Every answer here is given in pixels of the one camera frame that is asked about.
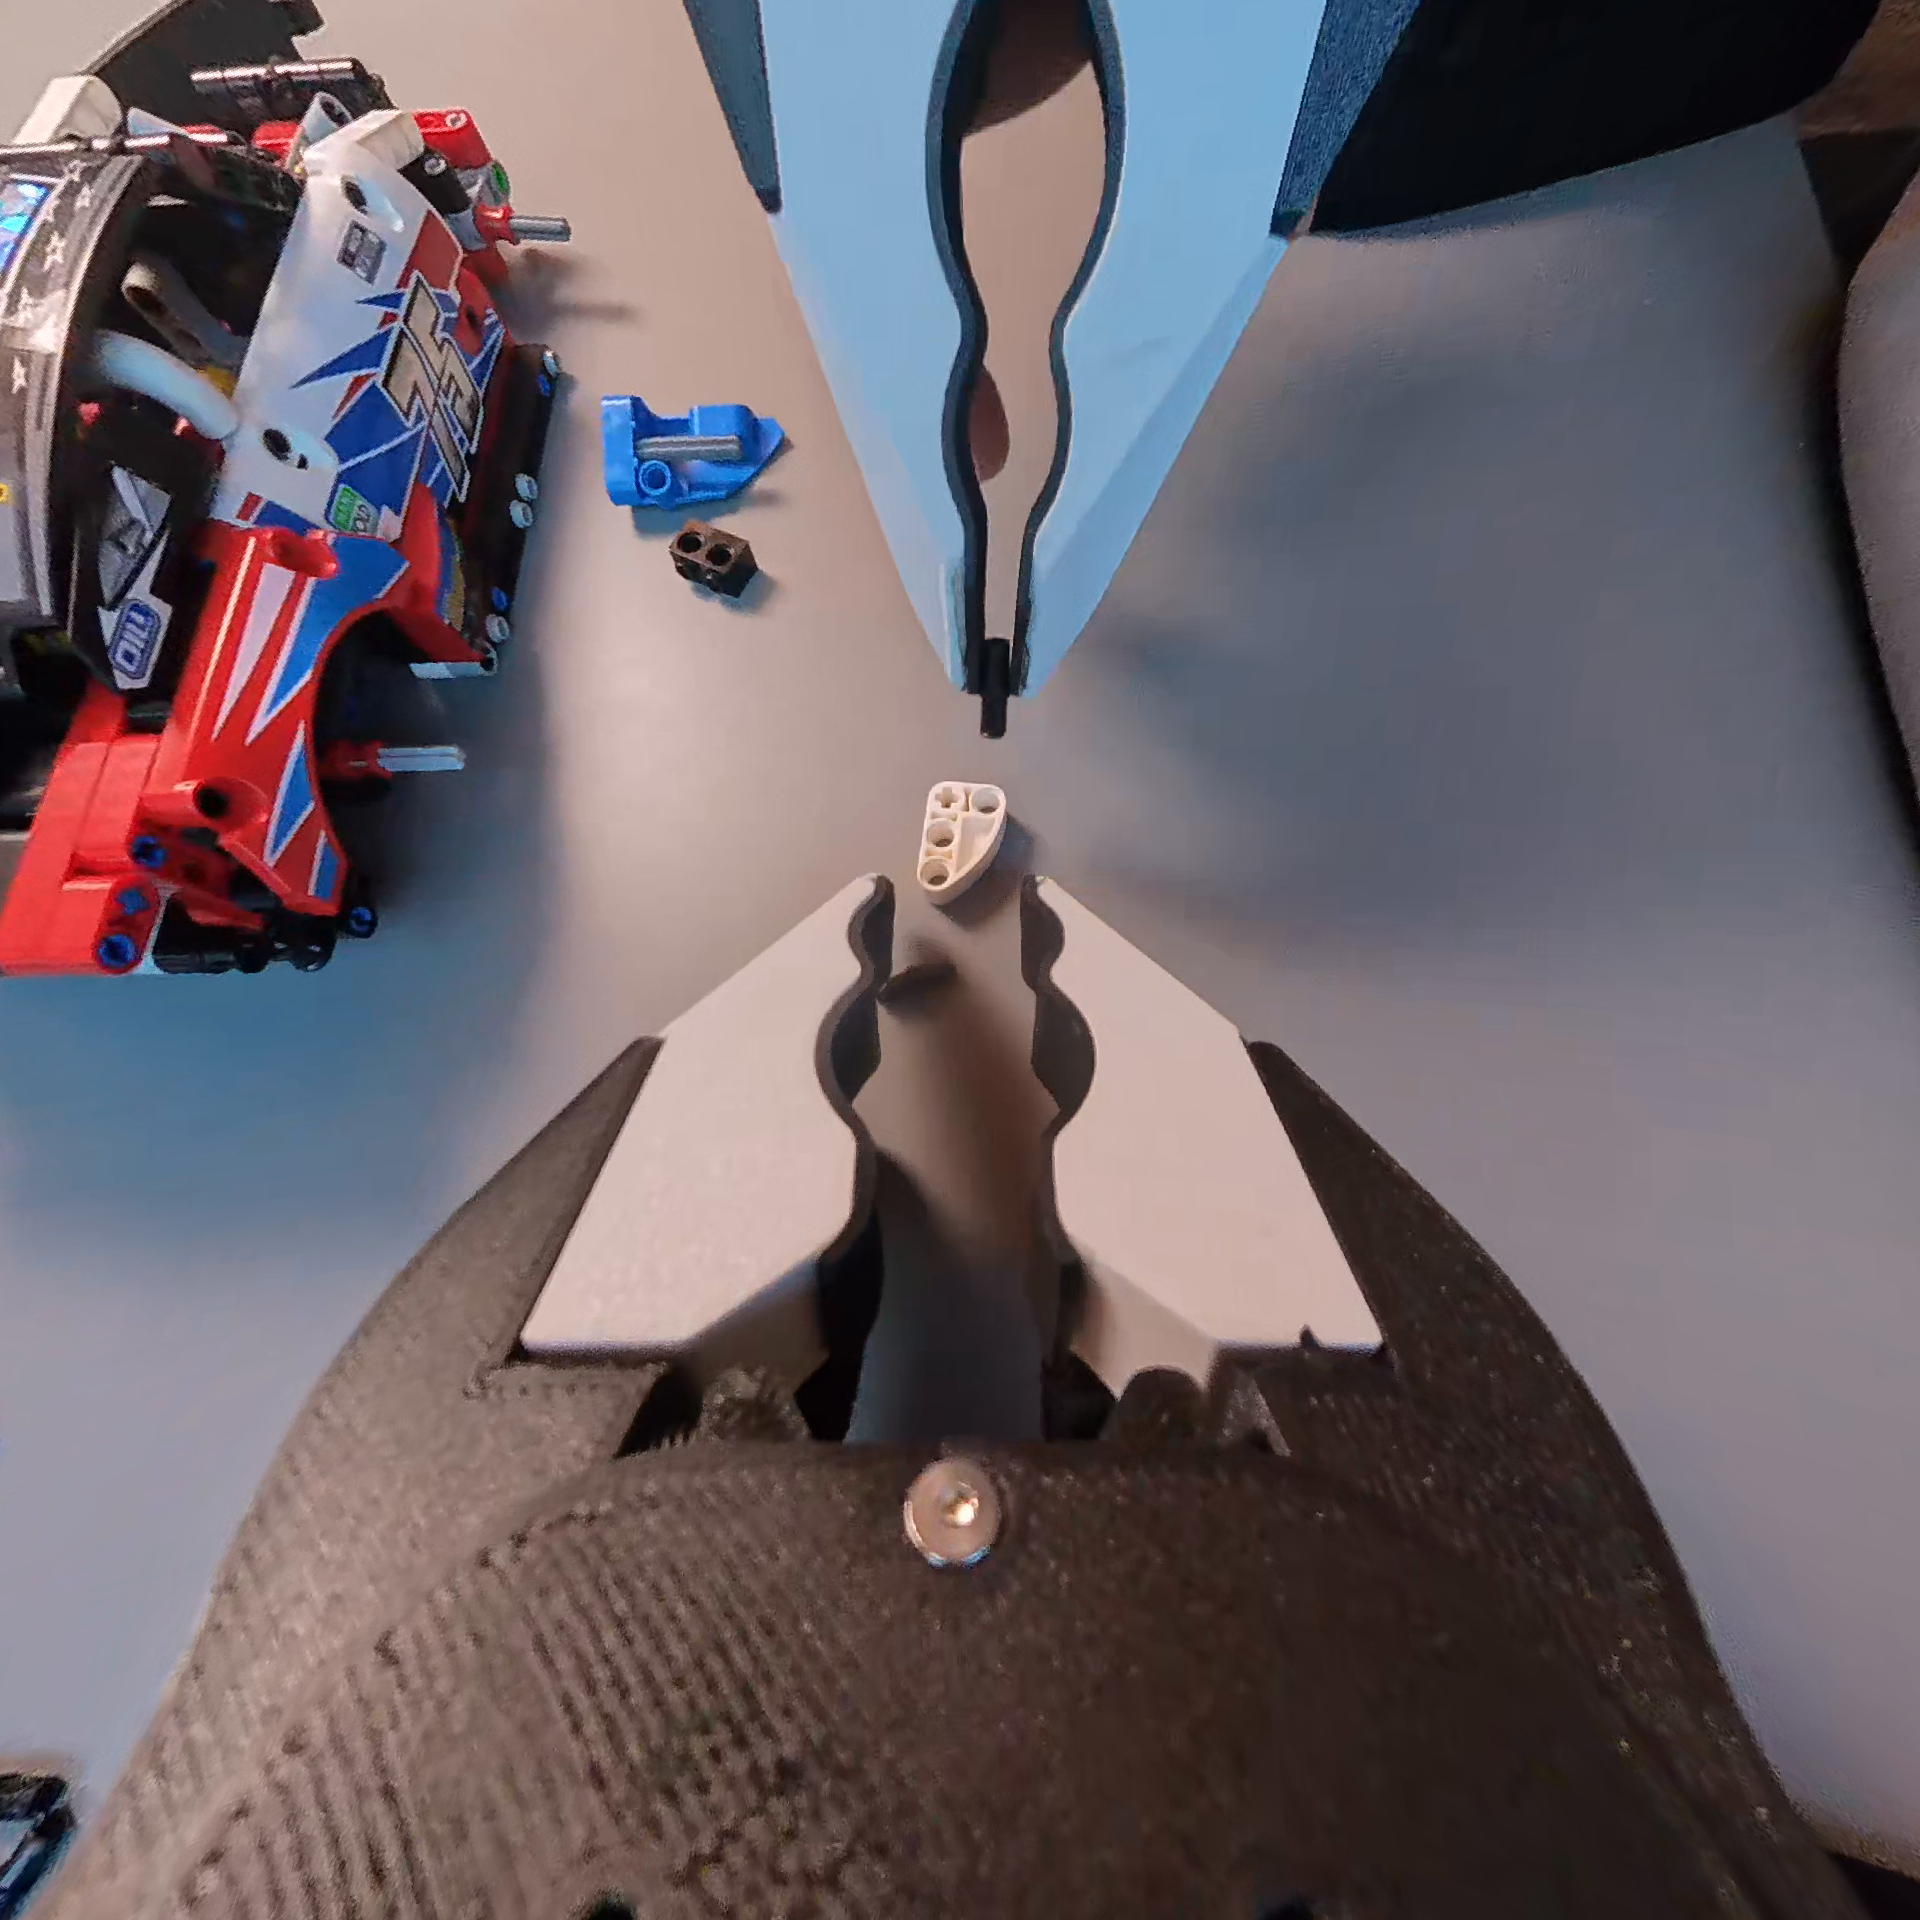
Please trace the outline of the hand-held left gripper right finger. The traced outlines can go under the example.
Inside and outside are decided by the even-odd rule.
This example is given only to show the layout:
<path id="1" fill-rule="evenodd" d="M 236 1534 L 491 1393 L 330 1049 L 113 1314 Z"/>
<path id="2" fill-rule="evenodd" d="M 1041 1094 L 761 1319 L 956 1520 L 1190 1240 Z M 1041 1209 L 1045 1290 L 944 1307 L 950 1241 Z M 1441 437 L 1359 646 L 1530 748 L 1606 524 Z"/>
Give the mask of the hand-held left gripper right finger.
<path id="1" fill-rule="evenodd" d="M 1383 1335 L 1235 1024 L 1053 877 L 1018 896 L 1055 1102 L 1044 1431 L 1281 1431 L 1265 1371 Z"/>

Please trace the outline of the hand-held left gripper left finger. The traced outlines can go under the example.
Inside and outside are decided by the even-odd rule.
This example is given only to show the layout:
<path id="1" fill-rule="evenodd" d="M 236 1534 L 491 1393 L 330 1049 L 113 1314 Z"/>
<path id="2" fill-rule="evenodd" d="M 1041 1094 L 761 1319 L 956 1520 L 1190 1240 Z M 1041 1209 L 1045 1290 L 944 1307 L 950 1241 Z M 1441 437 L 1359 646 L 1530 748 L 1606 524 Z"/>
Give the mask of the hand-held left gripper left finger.
<path id="1" fill-rule="evenodd" d="M 518 1333 L 537 1360 L 660 1362 L 788 1387 L 848 1433 L 882 1294 L 880 1062 L 894 888 L 855 876 L 671 1020 Z"/>

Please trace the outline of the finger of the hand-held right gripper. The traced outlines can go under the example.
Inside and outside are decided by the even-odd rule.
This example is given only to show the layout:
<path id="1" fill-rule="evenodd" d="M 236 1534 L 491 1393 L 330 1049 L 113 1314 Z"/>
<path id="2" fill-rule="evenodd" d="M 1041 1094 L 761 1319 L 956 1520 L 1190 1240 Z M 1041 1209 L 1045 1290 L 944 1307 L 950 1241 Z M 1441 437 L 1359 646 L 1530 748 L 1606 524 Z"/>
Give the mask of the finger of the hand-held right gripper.
<path id="1" fill-rule="evenodd" d="M 1090 3 L 1106 177 L 1047 336 L 1060 433 L 1020 537 L 1020 694 L 1090 624 L 1415 13 Z"/>
<path id="2" fill-rule="evenodd" d="M 992 3 L 685 2 L 908 602 L 952 686 L 994 682 L 968 445 L 985 314 L 961 136 Z"/>

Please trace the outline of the blue lego panel piece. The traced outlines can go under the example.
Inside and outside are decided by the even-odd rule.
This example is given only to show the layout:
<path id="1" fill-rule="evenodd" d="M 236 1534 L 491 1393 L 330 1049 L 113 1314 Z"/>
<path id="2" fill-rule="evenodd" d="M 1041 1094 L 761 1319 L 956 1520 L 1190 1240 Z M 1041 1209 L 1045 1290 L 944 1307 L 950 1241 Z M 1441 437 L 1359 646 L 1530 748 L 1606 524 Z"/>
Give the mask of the blue lego panel piece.
<path id="1" fill-rule="evenodd" d="M 680 509 L 724 501 L 742 493 L 778 456 L 783 433 L 773 416 L 759 416 L 740 403 L 696 403 L 680 416 L 653 412 L 636 395 L 608 393 L 599 402 L 605 493 L 623 509 Z M 735 465 L 638 463 L 636 437 L 740 437 Z"/>

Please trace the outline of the black two-hole lego brick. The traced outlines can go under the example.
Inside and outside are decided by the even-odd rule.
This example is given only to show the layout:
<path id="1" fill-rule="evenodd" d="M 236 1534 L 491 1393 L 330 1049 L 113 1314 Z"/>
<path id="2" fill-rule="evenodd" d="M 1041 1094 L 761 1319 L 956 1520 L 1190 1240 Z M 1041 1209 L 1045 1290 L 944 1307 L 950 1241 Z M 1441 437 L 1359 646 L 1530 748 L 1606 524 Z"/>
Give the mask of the black two-hole lego brick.
<path id="1" fill-rule="evenodd" d="M 735 601 L 757 577 L 751 542 L 738 533 L 700 520 L 689 520 L 667 547 L 673 569 L 683 582 Z"/>

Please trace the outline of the white lego liftarm piece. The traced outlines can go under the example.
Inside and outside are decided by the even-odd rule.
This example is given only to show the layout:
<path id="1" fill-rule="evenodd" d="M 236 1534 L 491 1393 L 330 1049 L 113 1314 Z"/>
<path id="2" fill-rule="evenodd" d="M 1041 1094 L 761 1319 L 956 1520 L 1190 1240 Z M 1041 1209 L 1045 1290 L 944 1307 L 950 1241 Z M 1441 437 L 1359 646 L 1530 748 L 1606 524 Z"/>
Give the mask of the white lego liftarm piece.
<path id="1" fill-rule="evenodd" d="M 992 867 L 1009 824 L 1004 790 L 989 779 L 935 779 L 925 795 L 915 881 L 937 907 L 963 898 Z"/>

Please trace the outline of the lego race car model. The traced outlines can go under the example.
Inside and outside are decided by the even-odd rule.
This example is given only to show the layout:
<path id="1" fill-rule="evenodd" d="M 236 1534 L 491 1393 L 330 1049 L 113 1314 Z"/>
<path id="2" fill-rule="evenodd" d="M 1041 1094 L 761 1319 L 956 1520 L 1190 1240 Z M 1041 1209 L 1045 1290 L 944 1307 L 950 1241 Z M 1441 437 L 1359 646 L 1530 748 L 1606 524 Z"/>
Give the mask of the lego race car model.
<path id="1" fill-rule="evenodd" d="M 463 752 L 365 732 L 355 671 L 511 640 L 564 368 L 496 294 L 570 224 L 319 24 L 162 3 L 3 142 L 3 977 L 369 938 L 334 804 Z"/>

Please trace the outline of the black wrist rest pad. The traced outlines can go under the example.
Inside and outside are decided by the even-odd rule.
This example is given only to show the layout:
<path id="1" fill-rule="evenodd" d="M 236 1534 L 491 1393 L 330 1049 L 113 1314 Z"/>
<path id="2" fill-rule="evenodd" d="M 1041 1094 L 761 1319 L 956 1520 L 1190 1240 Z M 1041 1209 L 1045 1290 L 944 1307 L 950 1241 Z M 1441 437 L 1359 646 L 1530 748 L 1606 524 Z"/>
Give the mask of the black wrist rest pad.
<path id="1" fill-rule="evenodd" d="M 1326 3 L 1275 232 L 1364 232 L 1800 105 L 1872 2 Z"/>

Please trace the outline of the cluster of blue black pins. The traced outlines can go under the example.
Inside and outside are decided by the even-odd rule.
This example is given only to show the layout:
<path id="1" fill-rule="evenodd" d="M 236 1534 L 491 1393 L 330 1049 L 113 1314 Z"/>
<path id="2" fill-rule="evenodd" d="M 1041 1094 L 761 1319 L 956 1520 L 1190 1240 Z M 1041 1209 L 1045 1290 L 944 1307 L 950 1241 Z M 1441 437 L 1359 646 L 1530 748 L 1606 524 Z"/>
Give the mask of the cluster of blue black pins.
<path id="1" fill-rule="evenodd" d="M 70 1783 L 43 1768 L 2 1769 L 2 1889 L 11 1889 L 43 1873 L 72 1833 Z"/>

